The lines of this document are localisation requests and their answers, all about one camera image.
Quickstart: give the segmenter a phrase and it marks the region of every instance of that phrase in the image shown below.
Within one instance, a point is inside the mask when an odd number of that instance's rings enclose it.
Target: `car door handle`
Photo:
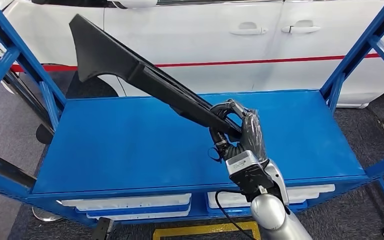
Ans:
[[[294,25],[282,27],[281,31],[287,34],[309,34],[320,29],[321,27],[314,26],[312,20],[299,20]]]
[[[262,35],[267,33],[266,28],[258,26],[255,22],[241,22],[238,26],[231,29],[229,32],[234,35]]]
[[[321,29],[319,26],[284,26],[282,32],[287,34],[309,34]]]

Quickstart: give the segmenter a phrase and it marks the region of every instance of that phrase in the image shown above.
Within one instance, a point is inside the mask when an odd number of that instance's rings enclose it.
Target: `robotic arm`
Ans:
[[[251,202],[251,214],[261,226],[264,237],[270,240],[311,240],[288,208],[285,182],[275,162],[267,157],[258,113],[232,99],[214,105],[211,111],[222,119],[234,113],[242,120],[242,136],[236,146],[222,132],[211,127],[209,132],[220,156],[217,161],[224,159],[229,178]]]

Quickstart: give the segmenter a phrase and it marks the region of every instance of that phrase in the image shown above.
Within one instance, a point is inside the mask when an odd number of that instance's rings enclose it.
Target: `black cable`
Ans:
[[[238,190],[227,190],[227,189],[220,189],[215,192],[215,202],[217,203],[217,206],[220,208],[221,212],[226,216],[226,218],[235,226],[239,231],[243,234],[245,234],[249,239],[256,240],[252,235],[249,235],[245,230],[243,230],[224,210],[222,205],[220,205],[219,202],[219,193],[226,192],[226,193],[235,193],[235,194],[241,194],[241,191]]]

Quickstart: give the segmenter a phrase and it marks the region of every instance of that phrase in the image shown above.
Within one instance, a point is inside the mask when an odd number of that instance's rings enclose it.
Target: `black plastic car part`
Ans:
[[[83,16],[77,14],[69,25],[80,81],[104,74],[118,76],[170,105],[184,118],[207,128],[215,128],[235,139],[241,137],[241,128],[230,118],[223,120],[212,113],[209,102]]]

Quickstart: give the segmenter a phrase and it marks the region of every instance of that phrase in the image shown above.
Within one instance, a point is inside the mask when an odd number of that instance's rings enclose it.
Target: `red stripe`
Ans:
[[[309,61],[326,61],[326,60],[341,60],[345,55],[339,56],[310,56],[310,57],[296,57],[296,58],[283,58],[283,59],[261,59],[261,60],[244,60],[244,61],[213,61],[213,62],[189,62],[189,63],[166,63],[156,64],[158,68],[167,67],[194,67],[194,66],[215,66],[215,65],[234,65],[234,64],[266,64],[266,63],[287,63],[287,62],[309,62]],[[379,54],[370,53],[365,56],[366,59],[379,58]],[[63,65],[43,65],[47,72],[63,72],[75,71],[77,66],[63,66]],[[11,70],[14,72],[24,72],[20,65],[12,65]]]

